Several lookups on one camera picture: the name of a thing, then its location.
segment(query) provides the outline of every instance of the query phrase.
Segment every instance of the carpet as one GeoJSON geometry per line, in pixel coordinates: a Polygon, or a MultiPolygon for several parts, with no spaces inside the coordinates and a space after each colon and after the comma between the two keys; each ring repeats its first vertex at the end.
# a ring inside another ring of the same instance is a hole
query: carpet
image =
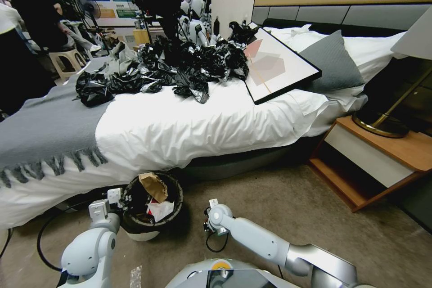
{"type": "MultiPolygon", "coordinates": [[[[142,287],[164,287],[186,264],[228,257],[252,263],[277,275],[276,265],[229,238],[226,249],[212,253],[205,246],[203,211],[218,198],[234,216],[246,217],[294,244],[313,243],[357,267],[359,280],[385,287],[432,287],[432,236],[387,201],[357,213],[349,208],[308,166],[267,167],[226,180],[192,183],[182,179],[182,225],[149,242],[130,240],[123,229],[117,236],[112,263],[112,286],[128,288],[130,271],[142,265],[142,287]]],[[[55,287],[59,275],[40,261],[36,236],[40,218],[16,228],[0,262],[0,287],[55,287]]],[[[86,209],[64,214],[42,239],[46,257],[59,266],[64,248],[88,229],[86,209]]],[[[212,237],[213,248],[224,238],[212,237]]],[[[283,270],[290,282],[309,287],[310,278],[283,270]]]]}

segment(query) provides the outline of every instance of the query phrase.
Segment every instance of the nightstand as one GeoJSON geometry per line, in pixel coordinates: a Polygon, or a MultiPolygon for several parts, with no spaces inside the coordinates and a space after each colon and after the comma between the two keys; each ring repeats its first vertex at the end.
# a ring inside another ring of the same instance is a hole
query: nightstand
{"type": "Polygon", "coordinates": [[[309,164],[352,212],[398,190],[432,170],[432,137],[410,131],[394,139],[338,118],[309,164]]]}

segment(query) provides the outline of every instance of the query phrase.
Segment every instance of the lamp shade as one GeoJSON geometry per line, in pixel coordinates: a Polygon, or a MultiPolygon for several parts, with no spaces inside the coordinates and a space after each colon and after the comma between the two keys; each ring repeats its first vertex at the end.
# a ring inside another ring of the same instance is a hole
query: lamp shade
{"type": "Polygon", "coordinates": [[[432,6],[394,44],[391,50],[420,59],[432,59],[432,6]]]}

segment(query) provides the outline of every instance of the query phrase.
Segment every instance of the lamp base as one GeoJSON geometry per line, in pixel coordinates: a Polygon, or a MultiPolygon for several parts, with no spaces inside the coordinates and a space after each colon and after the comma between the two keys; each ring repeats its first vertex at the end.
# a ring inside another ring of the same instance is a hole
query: lamp base
{"type": "Polygon", "coordinates": [[[372,126],[383,114],[360,110],[352,115],[352,120],[361,128],[384,137],[401,138],[410,131],[399,119],[388,116],[379,126],[372,126]]]}

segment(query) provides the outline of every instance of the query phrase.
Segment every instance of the gray pillow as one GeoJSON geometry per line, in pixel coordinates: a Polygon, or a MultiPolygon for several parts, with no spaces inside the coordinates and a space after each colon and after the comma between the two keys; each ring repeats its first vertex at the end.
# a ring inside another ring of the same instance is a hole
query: gray pillow
{"type": "Polygon", "coordinates": [[[345,49],[340,30],[312,44],[299,53],[321,71],[323,76],[305,87],[306,91],[326,93],[360,86],[364,80],[345,49]]]}

